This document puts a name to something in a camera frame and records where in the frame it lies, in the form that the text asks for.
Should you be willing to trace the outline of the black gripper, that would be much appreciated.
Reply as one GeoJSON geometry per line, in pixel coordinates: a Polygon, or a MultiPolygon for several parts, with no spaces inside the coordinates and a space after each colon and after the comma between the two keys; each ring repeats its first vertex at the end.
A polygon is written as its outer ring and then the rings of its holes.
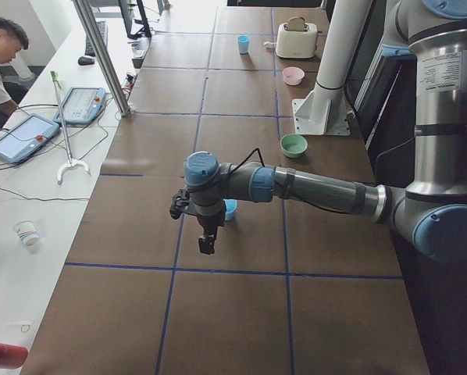
{"type": "Polygon", "coordinates": [[[199,251],[202,254],[212,255],[215,253],[214,244],[218,227],[224,226],[226,206],[223,202],[214,205],[202,206],[192,202],[190,213],[194,210],[199,224],[204,229],[204,234],[198,238],[199,251]]]}

